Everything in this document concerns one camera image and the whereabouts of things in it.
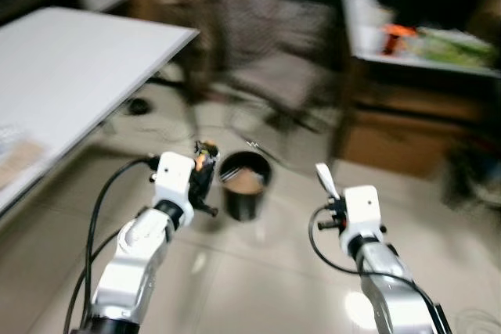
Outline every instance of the chair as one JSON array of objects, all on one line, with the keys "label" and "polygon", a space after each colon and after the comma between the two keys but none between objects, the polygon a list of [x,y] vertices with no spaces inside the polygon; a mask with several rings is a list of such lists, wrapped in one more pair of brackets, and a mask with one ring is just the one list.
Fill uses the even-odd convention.
[{"label": "chair", "polygon": [[[225,38],[226,81],[237,92],[264,99],[278,114],[283,137],[279,156],[258,145],[233,124],[229,107],[227,125],[241,138],[280,163],[288,163],[288,136],[303,119],[316,92],[332,80],[332,73],[310,59],[281,49],[280,0],[218,0]],[[239,101],[231,96],[232,105]]]}]

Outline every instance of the black object on floor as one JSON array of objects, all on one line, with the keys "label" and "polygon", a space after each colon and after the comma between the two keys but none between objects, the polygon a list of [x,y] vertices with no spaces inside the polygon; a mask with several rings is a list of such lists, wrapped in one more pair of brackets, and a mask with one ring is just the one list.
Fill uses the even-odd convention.
[{"label": "black object on floor", "polygon": [[127,103],[128,112],[131,115],[144,115],[145,113],[150,113],[153,109],[150,102],[143,98],[132,98],[128,100]]},{"label": "black object on floor", "polygon": [[238,152],[228,156],[219,169],[228,214],[238,221],[257,218],[271,178],[272,167],[261,154]]}]

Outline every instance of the cable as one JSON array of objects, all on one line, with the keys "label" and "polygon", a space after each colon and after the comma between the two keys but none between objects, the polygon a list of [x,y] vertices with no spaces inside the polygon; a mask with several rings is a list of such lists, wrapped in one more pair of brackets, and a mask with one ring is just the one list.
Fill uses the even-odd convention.
[{"label": "cable", "polygon": [[149,164],[151,158],[139,158],[137,160],[133,160],[129,163],[126,163],[124,166],[120,167],[117,171],[114,172],[113,175],[108,179],[106,184],[101,189],[99,196],[96,200],[96,204],[94,205],[94,210],[92,211],[91,223],[88,226],[88,235],[87,235],[87,245],[85,247],[85,294],[84,294],[84,308],[81,316],[82,326],[87,319],[88,316],[88,306],[90,304],[91,299],[91,258],[92,258],[92,244],[94,243],[94,233],[96,232],[96,224],[97,217],[99,215],[99,211],[101,209],[101,205],[103,204],[104,197],[106,193],[110,189],[110,186],[114,183],[117,178],[122,175],[129,168],[134,167],[137,164],[145,163]]},{"label": "cable", "polygon": [[414,289],[417,293],[423,297],[425,304],[427,305],[428,311],[430,312],[431,319],[433,320],[434,326],[437,329],[438,334],[448,334],[447,331],[445,330],[442,320],[439,318],[437,311],[435,310],[435,305],[433,303],[433,300],[414,282],[410,281],[408,279],[398,277],[397,275],[389,274],[389,273],[380,273],[378,271],[358,271],[358,270],[351,270],[347,268],[343,268],[342,266],[336,265],[327,257],[325,257],[322,252],[319,250],[319,248],[316,246],[315,243],[315,238],[313,237],[313,227],[316,222],[316,218],[319,216],[319,214],[323,211],[326,210],[324,207],[320,207],[319,209],[315,210],[313,212],[312,216],[310,217],[310,221],[308,223],[308,237],[310,240],[310,244],[312,245],[313,251],[316,253],[318,257],[320,257],[320,260],[331,266],[332,268],[342,271],[343,273],[350,274],[350,275],[358,275],[360,277],[369,277],[369,276],[374,276],[374,277],[389,277],[393,278],[397,281],[403,282],[412,289]]},{"label": "cable", "polygon": [[[91,256],[91,263],[94,262],[94,260],[98,257],[98,255],[101,253],[101,251],[104,249],[104,247],[115,238],[115,236],[118,235],[118,232],[120,232],[120,228],[116,230],[113,234],[108,236],[104,242],[101,243],[101,245],[97,248],[97,250],[92,254]],[[70,305],[68,305],[68,310],[66,312],[66,318],[64,319],[64,330],[63,334],[68,334],[70,332],[70,324],[71,324],[71,316],[73,315],[73,309],[75,306],[75,303],[77,301],[77,296],[78,292],[80,291],[81,284],[84,281],[85,277],[85,268],[82,269],[80,276],[78,277],[77,283],[73,289],[73,293],[71,294],[71,299],[70,299]]]}]

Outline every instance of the white table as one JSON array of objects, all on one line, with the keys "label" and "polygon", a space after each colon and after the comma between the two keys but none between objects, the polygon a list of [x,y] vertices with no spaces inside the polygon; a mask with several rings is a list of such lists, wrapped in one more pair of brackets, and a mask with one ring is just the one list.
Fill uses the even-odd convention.
[{"label": "white table", "polygon": [[47,8],[0,28],[0,122],[46,147],[0,190],[0,217],[197,31]]}]

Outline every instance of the tiled floor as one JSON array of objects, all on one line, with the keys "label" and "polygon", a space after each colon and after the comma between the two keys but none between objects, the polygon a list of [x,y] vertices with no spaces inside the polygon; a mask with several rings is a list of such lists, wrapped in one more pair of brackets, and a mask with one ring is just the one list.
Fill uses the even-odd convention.
[{"label": "tiled floor", "polygon": [[[62,332],[83,264],[92,203],[116,168],[134,153],[192,152],[192,142],[186,138],[169,142],[174,135],[189,133],[174,93],[149,86],[142,95],[153,99],[153,114],[131,118],[119,113],[114,120],[116,135],[100,132],[91,137],[3,225],[2,333]],[[204,137],[214,139],[223,156],[247,148],[222,127],[220,104],[204,103],[197,113]],[[328,268],[310,249],[308,218],[326,198],[316,178],[279,166],[274,166],[274,173],[259,220],[241,224],[224,213],[216,219],[197,214],[192,227],[176,234],[158,271],[141,332],[376,332],[372,311],[359,293],[359,279]],[[138,167],[113,187],[99,219],[99,240],[151,200],[148,174]],[[442,303],[454,333],[501,333],[499,212],[451,211],[440,204],[440,189],[432,182],[351,163],[341,163],[335,180],[339,186],[378,188],[387,239],[419,284]],[[221,204],[216,181],[209,202]],[[340,251],[335,232],[319,234],[318,239],[329,257],[353,266]],[[108,246],[95,262],[94,284],[113,251]]]}]

